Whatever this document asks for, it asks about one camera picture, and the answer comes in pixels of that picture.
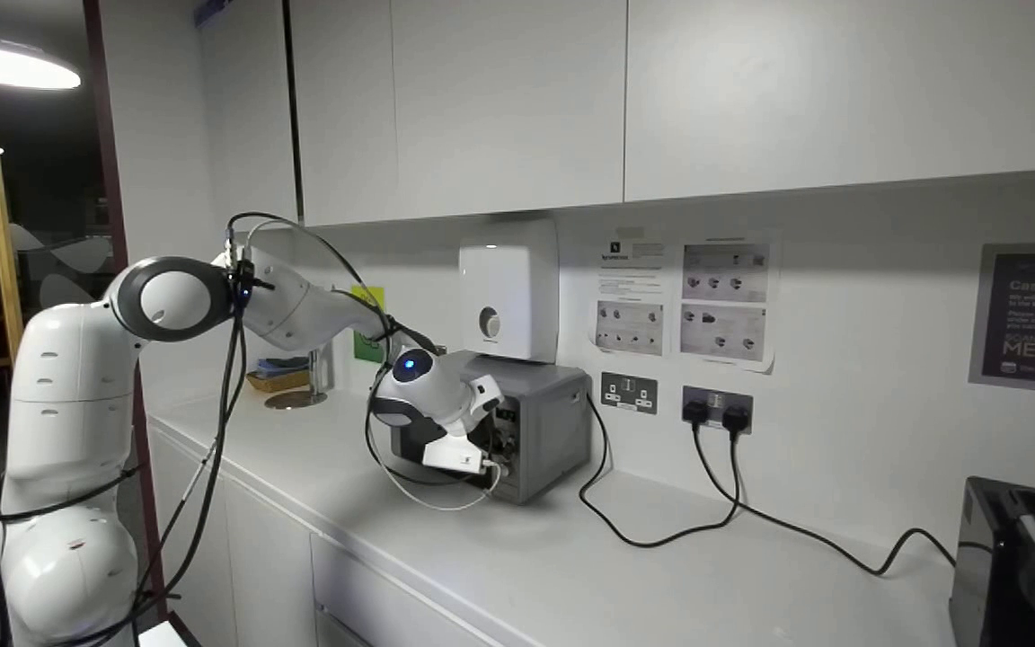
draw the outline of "wall switch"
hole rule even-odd
[[[659,413],[659,383],[636,374],[601,374],[601,404],[636,413]]]
[[[705,404],[705,407],[709,407],[709,422],[716,422],[716,425],[722,425],[722,428],[726,428],[726,416],[729,416],[734,425],[743,422],[743,434],[755,432],[755,396],[743,396],[743,394],[713,394],[713,389],[695,389],[695,384],[686,384],[686,389],[684,389],[684,410],[686,410],[691,404]]]
[[[661,356],[661,307],[596,304],[596,349]]]

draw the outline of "black appliance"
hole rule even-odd
[[[1035,489],[968,482],[950,615],[956,647],[1035,647]]]

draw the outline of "plug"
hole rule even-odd
[[[751,407],[729,404],[729,407],[722,410],[722,428],[726,428],[729,434],[747,432],[751,422],[755,422]]]
[[[701,428],[717,422],[722,432],[743,434],[755,425],[755,401],[741,394],[684,389],[684,422]]]
[[[686,422],[686,425],[701,428],[701,425],[709,425],[709,416],[713,416],[713,410],[709,410],[705,401],[686,401],[686,404],[684,404],[684,422]]]

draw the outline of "kitchen appliance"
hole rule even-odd
[[[956,647],[1035,647],[1035,489],[968,482],[950,615]]]
[[[477,354],[450,354],[442,364],[462,384],[489,374],[503,394],[503,404],[467,434],[503,469],[491,500],[527,504],[589,464],[589,374]],[[442,438],[436,425],[393,428],[393,449],[408,464],[423,464],[436,438]]]

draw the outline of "black cable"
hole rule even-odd
[[[93,489],[87,489],[87,493],[74,493],[72,500],[49,504],[49,507],[23,511],[23,516],[0,516],[0,525],[18,525],[18,521],[27,521],[27,518],[56,516],[56,511],[65,511],[65,507],[79,507],[79,504],[87,504],[87,500],[93,500],[93,495],[99,495],[99,493],[109,493],[109,489],[120,489],[120,487],[129,482],[138,471],[140,471],[140,464],[138,464],[138,469],[124,469],[121,474],[115,474],[115,480],[104,482],[104,487],[93,487]]]
[[[738,469],[738,432],[729,432],[729,438],[734,438],[734,447],[729,447],[729,469],[741,471],[741,469]],[[775,525],[775,530],[786,530],[786,534],[798,534],[798,536],[810,536],[810,540],[831,547],[834,554],[841,554],[848,566],[854,566],[860,571],[866,571],[866,577],[874,577],[874,578],[889,577],[889,570],[897,561],[902,547],[907,547],[914,536],[922,536],[950,566],[956,566],[956,559],[946,549],[946,545],[933,540],[927,530],[907,530],[907,534],[895,540],[895,547],[889,549],[889,559],[874,570],[874,566],[860,561],[854,554],[848,554],[841,545],[834,545],[834,540],[825,540],[825,536],[820,536],[820,534],[812,534],[812,530],[801,530],[801,525],[794,525],[794,521],[773,518],[773,516],[765,516],[765,511],[757,511],[757,507],[729,495],[716,480],[713,480],[713,487],[716,487],[726,500],[734,500],[741,511],[761,518],[765,525]]]
[[[381,471],[388,471],[388,474],[395,474],[400,482],[408,482],[408,487],[423,487],[423,489],[459,489],[459,487],[462,487],[459,480],[426,482],[426,480],[404,474],[404,471],[395,471],[393,464],[384,464],[381,453],[375,449],[375,401],[378,401],[378,389],[381,389],[388,368],[393,368],[393,364],[381,364],[381,368],[378,368],[375,384],[370,384],[370,396],[365,396],[363,438],[365,438],[370,462],[375,462]]]
[[[223,384],[220,384],[220,428],[215,428],[215,443],[213,443],[215,447],[213,474],[205,482],[201,511],[196,511],[196,521],[193,521],[193,534],[190,534],[190,545],[187,545],[187,554],[183,554],[175,577],[158,592],[150,592],[142,602],[133,602],[129,615],[121,615],[115,627],[104,627],[97,632],[65,640],[67,647],[74,647],[74,645],[109,645],[124,627],[133,627],[142,613],[162,607],[174,597],[174,589],[183,583],[183,577],[190,571],[193,554],[196,554],[201,536],[205,536],[205,525],[207,525],[215,482],[220,482],[220,471],[223,471],[231,416],[235,416],[236,396],[245,389],[245,364],[247,364],[247,356],[245,356],[247,354],[247,347],[245,347],[245,307],[247,307],[247,297],[250,297],[247,281],[236,281],[235,285],[236,307],[235,307],[235,318],[231,318],[231,347],[226,347]]]
[[[672,536],[661,536],[661,540],[631,540],[631,536],[624,536],[624,534],[589,500],[589,489],[596,487],[596,480],[604,474],[607,456],[612,456],[612,432],[607,432],[607,425],[604,425],[604,416],[601,416],[601,410],[594,407],[589,396],[586,396],[586,404],[589,404],[589,413],[594,413],[594,422],[596,422],[596,428],[601,428],[601,462],[596,462],[596,471],[589,474],[589,482],[577,489],[577,500],[581,500],[624,547],[659,549],[659,547],[667,547],[667,545],[686,540],[686,536],[717,534],[717,530],[726,530],[726,525],[738,518],[738,507],[741,507],[741,504],[738,504],[738,495],[726,495],[726,500],[729,500],[729,511],[726,511],[726,518],[717,518],[717,521],[691,525],[691,530],[672,534]],[[695,438],[695,447],[698,447],[698,462],[701,462],[709,482],[717,487],[717,480],[713,474],[713,469],[709,469],[705,449],[701,449],[698,438]]]
[[[236,263],[236,223],[241,223],[241,219],[279,223],[279,226],[286,226],[286,232],[315,240],[315,246],[327,247],[329,261],[363,289],[363,297],[375,297],[370,285],[365,285],[365,279],[363,279],[323,234],[301,226],[299,219],[283,219],[283,215],[278,215],[278,213],[235,213],[235,215],[226,219],[231,263]],[[419,349],[426,349],[426,354],[436,354],[436,356],[447,356],[442,347],[436,347],[426,334],[407,328],[404,322],[395,322],[393,314],[384,314],[378,304],[363,304],[363,298],[357,298],[357,297],[347,297],[347,293],[336,293],[336,297],[360,304],[363,311],[370,311],[370,314],[381,322],[384,356],[388,356],[388,340],[393,340],[393,334],[407,334],[412,347],[419,347]]]
[[[236,396],[241,396],[245,378],[247,378],[247,359],[236,364],[236,389],[235,389],[231,410],[236,407]],[[220,449],[220,443],[213,443],[213,447],[205,449],[205,456],[196,462],[193,480],[201,480],[201,471],[205,471],[205,464],[215,456],[215,449]],[[175,521],[183,518],[187,504],[190,504],[190,495],[175,500],[175,507],[170,511],[170,521],[164,521],[164,530],[162,530],[162,536],[158,536],[158,549],[156,549],[156,559],[146,561],[142,578],[140,578],[138,589],[146,589],[156,570],[162,566],[162,549],[164,549]]]

